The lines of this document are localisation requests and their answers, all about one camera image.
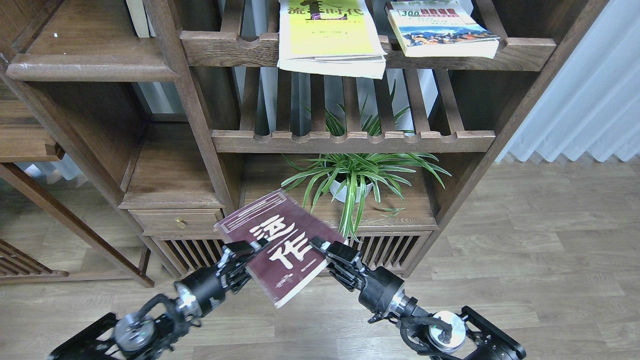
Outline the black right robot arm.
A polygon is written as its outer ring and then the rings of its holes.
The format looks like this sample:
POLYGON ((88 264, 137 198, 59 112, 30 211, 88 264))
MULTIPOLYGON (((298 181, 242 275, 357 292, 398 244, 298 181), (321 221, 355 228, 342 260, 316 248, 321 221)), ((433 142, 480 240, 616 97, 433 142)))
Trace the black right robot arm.
POLYGON ((311 246, 328 262, 330 274, 347 290, 359 290, 359 303, 372 312, 369 323, 387 320, 394 323, 403 342, 420 356, 452 360, 466 339, 476 349, 469 360, 523 360, 526 350, 519 342, 469 306, 459 314, 448 310, 430 313, 418 306, 418 300, 405 294, 402 278, 383 266, 370 269, 361 253, 347 244, 326 241, 318 236, 311 246))

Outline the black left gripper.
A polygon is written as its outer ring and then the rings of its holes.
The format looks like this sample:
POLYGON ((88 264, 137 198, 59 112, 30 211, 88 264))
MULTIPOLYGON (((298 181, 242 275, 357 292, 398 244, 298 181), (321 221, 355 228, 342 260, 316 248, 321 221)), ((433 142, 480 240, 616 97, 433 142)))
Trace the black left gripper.
POLYGON ((176 281, 179 312, 186 318, 202 318, 226 300, 226 292, 238 293, 252 278, 245 267, 269 243, 266 238, 251 243, 246 240, 227 243, 222 247, 222 258, 217 267, 199 268, 176 281))

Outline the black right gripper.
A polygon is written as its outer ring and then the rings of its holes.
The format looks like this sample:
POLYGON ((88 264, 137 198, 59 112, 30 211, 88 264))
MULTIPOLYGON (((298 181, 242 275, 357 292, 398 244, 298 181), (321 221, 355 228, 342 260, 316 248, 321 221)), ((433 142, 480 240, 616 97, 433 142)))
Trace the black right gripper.
POLYGON ((404 312, 404 280, 400 276, 383 266, 369 269, 357 249, 340 241, 330 242, 316 235, 310 243, 335 264, 327 265, 330 275, 346 290, 359 290, 359 303, 375 317, 399 317, 404 312))

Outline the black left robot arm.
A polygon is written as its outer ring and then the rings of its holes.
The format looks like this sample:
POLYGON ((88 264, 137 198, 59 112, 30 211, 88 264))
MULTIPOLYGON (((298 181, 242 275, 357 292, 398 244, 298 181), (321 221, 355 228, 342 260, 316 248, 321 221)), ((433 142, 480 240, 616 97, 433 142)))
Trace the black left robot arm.
POLYGON ((156 294, 140 310, 118 319, 109 312, 49 354, 50 360, 112 360, 121 353, 126 360, 155 360, 172 349, 190 327, 200 327, 207 316, 250 280, 247 265, 267 245, 265 238, 242 240, 223 247, 217 264, 199 268, 176 281, 174 299, 156 294))

